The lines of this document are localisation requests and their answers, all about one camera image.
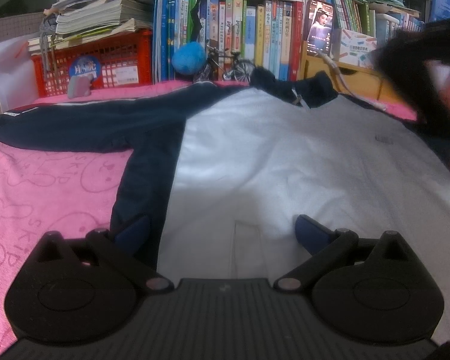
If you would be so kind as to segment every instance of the metal screw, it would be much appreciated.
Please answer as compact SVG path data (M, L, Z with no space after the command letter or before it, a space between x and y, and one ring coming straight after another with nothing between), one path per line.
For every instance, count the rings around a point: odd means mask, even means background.
M293 277L285 277L278 281L278 287L283 291L296 291L301 285L300 280L294 279Z
M146 285L152 291L162 291L168 288L170 282L164 277L154 277L153 279L147 280Z

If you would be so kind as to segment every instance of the bicycle wheel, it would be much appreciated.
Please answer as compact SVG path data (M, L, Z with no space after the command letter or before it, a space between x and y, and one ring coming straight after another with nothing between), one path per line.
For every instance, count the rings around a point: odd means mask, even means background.
M250 76L253 69L255 69L255 65L248 59L238 61L233 69L235 81L250 83Z
M212 73L212 67L207 63L201 71L199 71L195 76L193 76L193 82L198 83L199 81L209 81L210 74Z

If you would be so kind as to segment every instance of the wooden cabinet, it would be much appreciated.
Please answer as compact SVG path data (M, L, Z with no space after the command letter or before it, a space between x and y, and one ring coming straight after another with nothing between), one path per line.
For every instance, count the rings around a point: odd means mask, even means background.
M357 95L371 100L381 100L388 103L402 103L400 96L379 73L371 69L365 69L363 67L357 67L341 62L337 62L337 65L342 72L347 86ZM347 89L336 79L335 74L332 73L328 65L325 64L321 58L309 55L304 55L302 57L300 64L300 79L313 77L319 71L325 71L327 73L336 91L348 93Z

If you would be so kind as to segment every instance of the blue plush toy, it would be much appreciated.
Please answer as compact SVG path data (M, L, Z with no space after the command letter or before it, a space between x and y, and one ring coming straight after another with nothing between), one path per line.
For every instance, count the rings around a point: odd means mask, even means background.
M183 45L172 57L173 69L185 76L191 76L198 72L206 61L205 50L198 42Z

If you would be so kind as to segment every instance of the wooden drawer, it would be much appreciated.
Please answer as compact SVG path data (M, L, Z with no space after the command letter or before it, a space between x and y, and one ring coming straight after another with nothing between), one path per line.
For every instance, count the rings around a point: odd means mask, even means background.
M398 103L404 104L404 101L400 95L393 89L392 85L385 79L382 79L382 87L380 88L380 93L378 99L385 103Z
M303 62L304 78L311 78L319 71L325 71L331 78L336 91L348 93L346 88L344 88L343 85L335 79L335 75L332 74L330 68L320 58L308 56L304 58ZM369 70L360 67L347 65L347 67L345 68L340 65L341 64L338 63L340 71L342 72L344 80L350 90L352 90L357 95L366 97L368 99L378 99L381 84L381 79L378 75L370 73Z

